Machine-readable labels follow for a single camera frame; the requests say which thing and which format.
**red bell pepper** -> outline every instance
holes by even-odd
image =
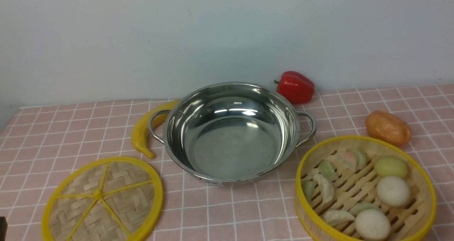
[[[295,71],[287,71],[281,76],[277,92],[292,104],[304,104],[311,101],[315,93],[314,83],[306,76]]]

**dark object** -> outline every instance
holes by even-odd
[[[277,83],[276,91],[284,96],[292,104],[304,104],[312,100],[315,92],[314,83],[306,76],[295,72],[287,71],[282,74]]]
[[[8,229],[8,223],[4,216],[0,217],[0,241],[6,240],[6,230]]]

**yellow rim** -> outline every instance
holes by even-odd
[[[435,191],[433,190],[433,186],[432,186],[432,182],[430,181],[430,178],[427,176],[427,174],[422,169],[422,167],[413,158],[408,156],[401,149],[399,149],[399,148],[397,148],[397,147],[395,147],[395,146],[393,146],[391,144],[388,144],[387,142],[384,142],[384,141],[381,141],[381,140],[378,140],[378,139],[375,139],[375,138],[370,138],[370,137],[367,137],[367,136],[339,136],[339,137],[336,137],[336,138],[330,138],[330,139],[325,140],[325,141],[317,144],[316,146],[312,147],[304,155],[303,159],[300,162],[300,165],[298,166],[296,182],[295,182],[295,189],[297,191],[297,198],[301,202],[302,207],[305,210],[305,213],[308,214],[308,216],[311,218],[311,220],[313,222],[315,222],[315,224],[317,226],[319,226],[319,228],[321,228],[323,231],[328,233],[330,236],[332,236],[332,237],[334,237],[334,238],[336,238],[338,240],[343,240],[343,241],[358,241],[359,240],[359,239],[353,238],[351,236],[347,236],[344,233],[341,233],[341,232],[337,231],[335,228],[333,228],[333,227],[329,226],[328,224],[326,224],[319,217],[319,215],[315,213],[315,211],[312,209],[312,207],[309,205],[308,201],[305,199],[305,196],[303,195],[303,190],[301,188],[301,178],[300,178],[301,177],[301,172],[302,172],[302,169],[303,169],[304,162],[306,161],[308,156],[314,150],[318,149],[319,147],[323,146],[324,144],[330,143],[332,141],[344,140],[344,139],[363,139],[363,140],[368,140],[368,141],[374,141],[374,142],[382,144],[382,145],[384,145],[386,147],[394,149],[395,151],[397,151],[400,154],[402,154],[402,156],[407,158],[408,161],[413,163],[413,165],[415,165],[416,168],[421,172],[421,174],[423,175],[425,181],[427,182],[427,184],[429,186],[430,196],[432,198],[432,210],[431,210],[431,213],[430,213],[430,218],[429,218],[429,221],[426,223],[426,225],[424,225],[424,227],[421,228],[421,230],[419,230],[413,236],[411,236],[409,238],[406,238],[406,239],[403,239],[402,241],[414,241],[414,240],[419,240],[420,238],[424,237],[430,231],[430,227],[433,224],[433,221],[435,220],[436,207],[437,207]],[[297,211],[297,215],[300,218],[300,221],[301,221],[303,227],[305,227],[306,231],[308,231],[308,228],[303,223],[303,218],[302,218],[302,215],[301,215],[300,211],[298,209],[296,211]]]
[[[134,165],[137,165],[137,166],[141,167],[143,170],[145,170],[148,173],[148,175],[150,175],[151,181],[144,181],[142,183],[136,183],[136,184],[133,184],[133,185],[125,186],[125,187],[122,187],[120,189],[113,190],[113,191],[107,192],[105,194],[102,194],[103,196],[99,196],[99,194],[96,194],[96,192],[94,194],[80,194],[80,195],[74,194],[74,195],[62,195],[62,196],[59,196],[61,191],[76,176],[80,175],[81,173],[83,173],[83,172],[85,172],[85,171],[87,171],[87,170],[89,170],[89,169],[91,169],[93,167],[96,167],[96,166],[102,165],[102,164],[106,164],[107,166],[106,166],[106,168],[104,170],[104,175],[103,175],[101,183],[99,185],[99,189],[102,191],[102,187],[104,185],[104,181],[105,181],[105,177],[106,177],[106,174],[107,174],[107,169],[108,169],[108,166],[109,166],[109,162],[115,162],[115,161],[129,162],[131,164],[134,164]],[[126,229],[126,227],[123,225],[123,223],[120,222],[120,219],[115,215],[115,213],[112,211],[112,209],[107,205],[107,203],[104,201],[103,197],[108,195],[108,194],[112,194],[114,192],[117,192],[117,191],[123,191],[123,190],[126,190],[126,189],[135,188],[137,186],[144,185],[144,184],[147,184],[147,183],[153,183],[153,185],[154,185],[154,201],[153,201],[153,205],[151,207],[151,210],[150,210],[150,213],[149,213],[148,217],[146,217],[146,220],[142,223],[142,226],[135,233],[131,234]],[[50,229],[49,229],[50,228],[49,227],[49,217],[50,217],[50,212],[52,210],[52,207],[54,205],[55,200],[58,199],[58,198],[75,197],[75,196],[78,196],[78,197],[93,197],[94,201],[88,207],[86,212],[82,215],[80,220],[77,222],[75,228],[73,229],[73,232],[71,233],[71,235],[68,237],[67,240],[70,240],[72,238],[72,236],[75,233],[76,229],[82,223],[82,220],[84,220],[85,216],[90,212],[91,208],[96,204],[96,202],[97,201],[101,201],[102,204],[104,204],[104,206],[106,207],[107,211],[110,212],[110,214],[112,215],[114,220],[118,222],[118,224],[123,229],[123,231],[128,235],[128,241],[141,241],[141,240],[144,240],[147,236],[150,235],[151,231],[153,230],[154,226],[156,225],[156,223],[157,223],[157,221],[159,219],[159,216],[160,216],[161,210],[162,210],[162,201],[163,201],[163,198],[164,198],[164,193],[163,193],[163,190],[162,190],[162,183],[161,183],[161,179],[159,178],[159,175],[146,162],[143,162],[141,160],[138,160],[138,159],[135,159],[135,158],[132,158],[132,157],[111,157],[111,158],[106,158],[106,159],[101,159],[101,160],[98,160],[98,161],[95,161],[95,162],[91,162],[90,164],[80,168],[79,170],[77,170],[76,172],[71,174],[69,177],[67,177],[60,184],[60,186],[57,187],[57,189],[54,191],[52,196],[50,196],[50,199],[47,202],[46,208],[44,209],[44,215],[43,215],[42,224],[41,224],[41,231],[42,231],[44,240],[46,240],[46,241],[53,241],[54,240],[54,238],[52,237],[52,234],[50,233]]]

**bamboo steamer lid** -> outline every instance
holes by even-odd
[[[141,241],[162,210],[162,183],[146,162],[112,157],[92,162],[55,190],[44,210],[46,241]]]

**pot label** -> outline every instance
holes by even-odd
[[[211,181],[211,180],[210,180],[210,181],[204,180],[204,181],[205,181],[206,183],[212,184],[212,185],[214,185],[214,186],[224,186],[224,185],[222,184],[222,181]]]

